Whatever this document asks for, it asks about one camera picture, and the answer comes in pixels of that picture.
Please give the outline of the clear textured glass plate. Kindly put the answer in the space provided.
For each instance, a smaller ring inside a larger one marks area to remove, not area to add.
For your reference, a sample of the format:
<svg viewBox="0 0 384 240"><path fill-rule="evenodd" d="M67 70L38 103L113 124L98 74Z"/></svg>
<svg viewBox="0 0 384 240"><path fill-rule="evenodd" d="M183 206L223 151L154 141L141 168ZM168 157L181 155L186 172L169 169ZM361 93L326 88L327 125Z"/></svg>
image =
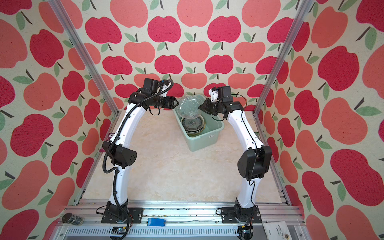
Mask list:
<svg viewBox="0 0 384 240"><path fill-rule="evenodd" d="M175 108L177 114L184 119L196 119L202 114L199 106L204 103L204 99L197 95L187 95L179 100L179 105Z"/></svg>

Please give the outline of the smoky brown glass plate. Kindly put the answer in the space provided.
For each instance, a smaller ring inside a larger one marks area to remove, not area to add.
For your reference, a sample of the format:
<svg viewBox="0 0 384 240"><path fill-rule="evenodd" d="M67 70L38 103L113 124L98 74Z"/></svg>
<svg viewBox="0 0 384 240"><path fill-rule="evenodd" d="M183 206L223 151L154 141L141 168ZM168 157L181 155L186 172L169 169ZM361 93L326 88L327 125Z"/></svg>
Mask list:
<svg viewBox="0 0 384 240"><path fill-rule="evenodd" d="M182 118L181 123L184 130L187 129L188 131L197 131L205 127L205 120L202 116L198 116L195 119Z"/></svg>

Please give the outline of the cream plate with bamboo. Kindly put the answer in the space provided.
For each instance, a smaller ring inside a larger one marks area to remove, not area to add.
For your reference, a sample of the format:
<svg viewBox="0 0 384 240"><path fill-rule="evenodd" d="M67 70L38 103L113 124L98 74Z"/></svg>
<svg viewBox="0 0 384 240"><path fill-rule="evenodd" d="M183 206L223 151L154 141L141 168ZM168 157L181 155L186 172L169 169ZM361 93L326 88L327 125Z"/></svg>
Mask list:
<svg viewBox="0 0 384 240"><path fill-rule="evenodd" d="M204 130L205 130L205 128L201 128L197 131L188 131L187 129L185 129L185 132L189 137L193 138L193 137L196 137L196 136L202 134Z"/></svg>

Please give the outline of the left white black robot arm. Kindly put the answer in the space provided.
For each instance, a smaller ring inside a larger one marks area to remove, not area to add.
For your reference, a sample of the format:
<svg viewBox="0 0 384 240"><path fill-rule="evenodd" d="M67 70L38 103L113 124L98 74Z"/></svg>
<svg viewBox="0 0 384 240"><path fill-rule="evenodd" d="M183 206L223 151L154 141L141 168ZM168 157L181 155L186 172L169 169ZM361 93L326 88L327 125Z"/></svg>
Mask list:
<svg viewBox="0 0 384 240"><path fill-rule="evenodd" d="M114 173L111 204L121 207L128 200L129 170L137 158L137 152L131 150L130 145L142 116L147 111L151 111L151 107L172 110L179 105L175 97L167 95L173 86L173 80L157 81L146 78L143 87L130 95L124 118L117 132L103 142L105 150L103 172Z"/></svg>

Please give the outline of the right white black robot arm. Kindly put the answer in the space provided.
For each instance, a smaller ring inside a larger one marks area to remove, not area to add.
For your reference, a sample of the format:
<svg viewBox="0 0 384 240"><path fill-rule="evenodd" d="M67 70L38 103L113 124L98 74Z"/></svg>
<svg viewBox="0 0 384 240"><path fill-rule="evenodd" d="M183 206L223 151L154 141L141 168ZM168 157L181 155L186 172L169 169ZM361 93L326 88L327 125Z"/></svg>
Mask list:
<svg viewBox="0 0 384 240"><path fill-rule="evenodd" d="M211 116L222 114L233 129L244 149L238 160L238 171L243 178L241 191L236 199L235 208L245 211L256 206L258 186L269 171L272 149L265 146L253 131L240 102L235 102L231 87L214 87L199 109Z"/></svg>

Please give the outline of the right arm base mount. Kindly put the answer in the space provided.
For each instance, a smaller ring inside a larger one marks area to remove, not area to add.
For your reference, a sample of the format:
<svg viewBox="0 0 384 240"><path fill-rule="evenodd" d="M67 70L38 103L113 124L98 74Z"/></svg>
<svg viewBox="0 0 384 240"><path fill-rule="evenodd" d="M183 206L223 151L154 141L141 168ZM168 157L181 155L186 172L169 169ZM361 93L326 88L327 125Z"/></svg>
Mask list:
<svg viewBox="0 0 384 240"><path fill-rule="evenodd" d="M261 224L262 217L259 208L241 208L235 205L232 208L218 208L216 214L222 218L223 224Z"/></svg>

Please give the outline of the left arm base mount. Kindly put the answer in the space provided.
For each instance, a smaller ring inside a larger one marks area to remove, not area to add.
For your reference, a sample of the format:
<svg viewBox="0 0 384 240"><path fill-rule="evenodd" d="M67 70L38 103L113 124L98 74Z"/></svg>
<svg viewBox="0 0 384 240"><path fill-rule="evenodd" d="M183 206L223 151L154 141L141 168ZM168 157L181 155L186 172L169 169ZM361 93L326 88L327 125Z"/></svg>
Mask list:
<svg viewBox="0 0 384 240"><path fill-rule="evenodd" d="M140 224L143 217L143 208L127 208L125 213L114 206L107 208L102 216L101 222L103 224Z"/></svg>

